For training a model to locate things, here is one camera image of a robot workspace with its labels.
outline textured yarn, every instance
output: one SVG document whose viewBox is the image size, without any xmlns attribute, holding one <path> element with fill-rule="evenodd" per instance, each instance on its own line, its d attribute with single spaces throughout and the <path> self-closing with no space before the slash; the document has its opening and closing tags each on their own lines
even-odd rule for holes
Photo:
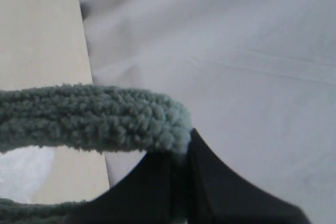
<svg viewBox="0 0 336 224">
<path fill-rule="evenodd" d="M 0 152 L 67 146 L 98 152 L 187 152 L 190 114 L 164 94 L 93 85 L 0 92 Z M 59 223 L 80 202 L 19 204 L 0 199 L 0 224 Z"/>
</svg>

